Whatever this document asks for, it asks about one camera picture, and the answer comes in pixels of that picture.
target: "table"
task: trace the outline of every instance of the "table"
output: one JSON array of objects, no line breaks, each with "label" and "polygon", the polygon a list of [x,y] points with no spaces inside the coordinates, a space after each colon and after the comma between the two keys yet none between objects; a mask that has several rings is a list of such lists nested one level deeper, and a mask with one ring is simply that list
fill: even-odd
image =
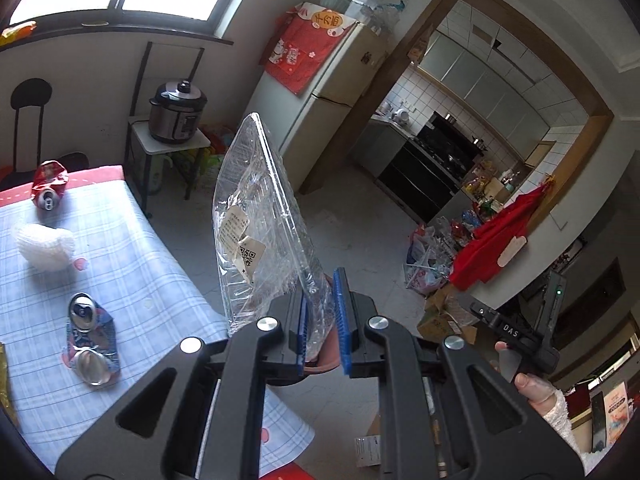
[{"label": "table", "polygon": [[136,186],[136,189],[140,193],[140,209],[146,215],[146,201],[149,193],[149,173],[151,171],[151,157],[154,155],[166,155],[167,153],[184,152],[187,150],[198,150],[196,157],[191,165],[189,174],[185,175],[178,168],[178,172],[187,183],[187,189],[184,194],[184,199],[188,200],[191,197],[191,189],[195,183],[198,168],[204,155],[204,149],[211,145],[211,142],[205,135],[196,129],[196,133],[191,139],[181,144],[165,144],[159,140],[154,139],[149,133],[149,120],[148,116],[131,116],[129,117],[129,124],[131,126],[130,131],[127,133],[127,142],[124,155],[124,167],[127,167],[129,161],[129,152],[131,151],[131,132],[133,132],[138,139],[140,146],[145,152],[145,167],[142,174],[142,182],[138,181],[135,168],[130,172],[131,179]]},{"label": "table", "polygon": [[[228,322],[149,225],[121,167],[70,173],[53,211],[37,209],[30,195],[31,184],[0,192],[0,341],[20,423],[20,433],[2,425],[0,406],[0,442],[12,443],[16,460],[29,459],[34,468],[42,467],[39,460],[53,471],[60,454],[183,338],[227,338]],[[12,235],[16,224],[31,222],[71,231],[75,256],[87,265],[31,267]],[[94,298],[115,323],[121,369],[106,386],[83,383],[61,359],[68,302],[77,292]],[[313,429],[268,388],[262,420],[261,474],[295,460],[313,439]],[[2,463],[0,478],[5,469]]]}]

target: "white fuzzy sleeve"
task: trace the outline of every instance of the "white fuzzy sleeve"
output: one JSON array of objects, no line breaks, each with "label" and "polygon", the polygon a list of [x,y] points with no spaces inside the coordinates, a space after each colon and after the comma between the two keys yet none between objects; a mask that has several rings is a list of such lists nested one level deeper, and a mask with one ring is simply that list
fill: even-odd
[{"label": "white fuzzy sleeve", "polygon": [[606,455],[610,449],[606,447],[602,451],[595,453],[581,453],[578,448],[578,443],[575,441],[574,434],[571,431],[571,422],[569,421],[569,413],[566,408],[566,401],[564,395],[560,390],[556,390],[556,405],[548,412],[544,419],[551,425],[558,434],[564,438],[564,441],[573,448],[573,450],[580,456],[582,464],[584,465],[584,474],[588,475],[589,472],[596,467],[598,462],[602,460],[602,457]]}]

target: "refrigerator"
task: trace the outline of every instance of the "refrigerator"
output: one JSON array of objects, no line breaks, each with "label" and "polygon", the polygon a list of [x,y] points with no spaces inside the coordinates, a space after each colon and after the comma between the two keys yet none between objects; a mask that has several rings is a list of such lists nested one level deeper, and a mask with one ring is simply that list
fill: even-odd
[{"label": "refrigerator", "polygon": [[245,110],[260,114],[294,192],[387,56],[386,41],[361,23],[344,36],[300,94],[264,73]]}]

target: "crushed soda can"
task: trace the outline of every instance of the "crushed soda can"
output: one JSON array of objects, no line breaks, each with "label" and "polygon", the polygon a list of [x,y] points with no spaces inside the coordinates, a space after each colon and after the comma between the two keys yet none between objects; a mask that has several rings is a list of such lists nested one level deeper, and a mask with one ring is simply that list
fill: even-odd
[{"label": "crushed soda can", "polygon": [[69,302],[62,361],[91,386],[108,383],[120,370],[113,318],[84,292]]},{"label": "crushed soda can", "polygon": [[69,174],[66,168],[56,160],[47,160],[38,166],[33,175],[31,200],[40,209],[55,209],[65,193]]}]

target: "qr code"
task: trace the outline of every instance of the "qr code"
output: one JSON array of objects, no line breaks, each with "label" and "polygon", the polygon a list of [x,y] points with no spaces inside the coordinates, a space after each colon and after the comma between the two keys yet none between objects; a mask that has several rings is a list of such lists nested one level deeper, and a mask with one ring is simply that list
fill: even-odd
[{"label": "qr code", "polygon": [[240,254],[242,254],[242,260],[244,261],[245,266],[251,267],[254,263],[255,252],[250,251],[245,247],[240,247]]}]

